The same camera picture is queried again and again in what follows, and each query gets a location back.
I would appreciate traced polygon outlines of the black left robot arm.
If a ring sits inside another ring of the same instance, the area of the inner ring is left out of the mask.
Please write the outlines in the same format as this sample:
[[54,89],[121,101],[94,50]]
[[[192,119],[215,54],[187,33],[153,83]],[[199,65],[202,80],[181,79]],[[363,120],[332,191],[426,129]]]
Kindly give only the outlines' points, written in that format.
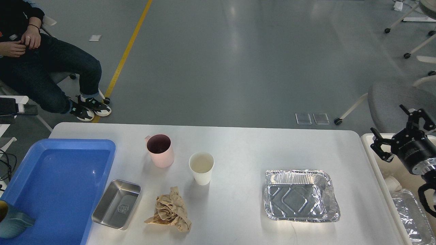
[[16,116],[37,116],[37,106],[28,101],[28,96],[1,96],[0,124],[14,124]]

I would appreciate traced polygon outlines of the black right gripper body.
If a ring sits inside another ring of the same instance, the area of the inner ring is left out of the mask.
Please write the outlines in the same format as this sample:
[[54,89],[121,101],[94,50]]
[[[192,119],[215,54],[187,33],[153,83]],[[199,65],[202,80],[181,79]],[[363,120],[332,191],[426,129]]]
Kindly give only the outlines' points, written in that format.
[[436,148],[422,130],[402,130],[392,138],[391,152],[397,155],[410,174],[435,171]]

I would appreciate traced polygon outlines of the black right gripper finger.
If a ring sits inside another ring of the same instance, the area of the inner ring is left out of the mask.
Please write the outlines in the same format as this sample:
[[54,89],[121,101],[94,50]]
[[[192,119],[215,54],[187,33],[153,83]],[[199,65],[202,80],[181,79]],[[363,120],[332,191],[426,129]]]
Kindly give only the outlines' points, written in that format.
[[370,130],[375,136],[374,142],[370,145],[371,149],[379,156],[379,158],[390,163],[394,158],[394,154],[383,151],[382,145],[391,146],[394,143],[394,139],[383,138],[380,132],[374,127],[371,127]]
[[[408,115],[408,120],[404,128],[406,132],[424,132],[425,134],[435,132],[435,122],[424,109],[408,110],[403,104],[401,104],[399,107]],[[419,121],[421,118],[424,119],[423,130],[421,130],[419,126]]]

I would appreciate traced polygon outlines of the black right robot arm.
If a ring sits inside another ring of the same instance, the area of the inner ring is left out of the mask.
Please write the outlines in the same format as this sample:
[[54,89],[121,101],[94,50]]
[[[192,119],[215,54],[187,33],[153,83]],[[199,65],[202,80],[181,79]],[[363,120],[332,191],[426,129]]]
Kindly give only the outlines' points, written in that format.
[[371,127],[375,138],[370,147],[386,162],[397,156],[410,174],[421,176],[425,183],[418,189],[419,201],[425,211],[435,217],[435,194],[431,208],[425,193],[436,189],[436,148],[426,132],[420,129],[419,121],[424,119],[423,128],[427,132],[435,131],[435,123],[424,109],[407,109],[403,104],[399,107],[408,115],[405,128],[391,138],[383,138],[376,128]]

